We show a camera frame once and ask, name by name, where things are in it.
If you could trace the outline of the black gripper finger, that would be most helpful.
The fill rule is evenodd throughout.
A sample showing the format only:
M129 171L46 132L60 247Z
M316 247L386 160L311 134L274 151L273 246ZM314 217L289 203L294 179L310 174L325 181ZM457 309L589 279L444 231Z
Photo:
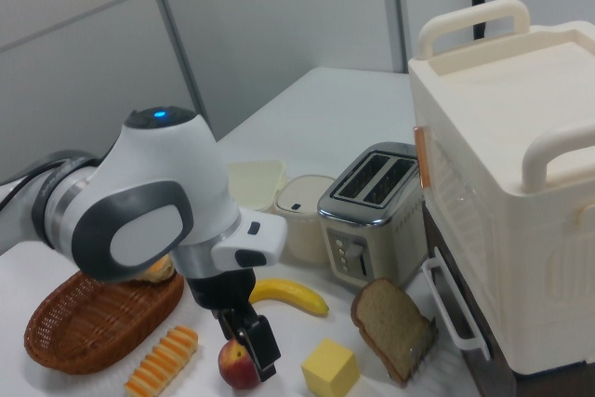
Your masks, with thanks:
M276 374L275 362L281 353L268 319L257 315L242 322L235 332L235 338L250 356L259 380L265 382Z
M239 340L241 337L241 318L236 309L218 311L218 322L222 333L227 340Z

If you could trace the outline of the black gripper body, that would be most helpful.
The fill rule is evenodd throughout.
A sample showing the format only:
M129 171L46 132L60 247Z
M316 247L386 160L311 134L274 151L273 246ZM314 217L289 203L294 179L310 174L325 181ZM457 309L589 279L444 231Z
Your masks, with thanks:
M226 271L203 278L187 279L197 304L211 310L222 321L230 319L234 323L253 323L257 314L249 302L256 284L252 269Z

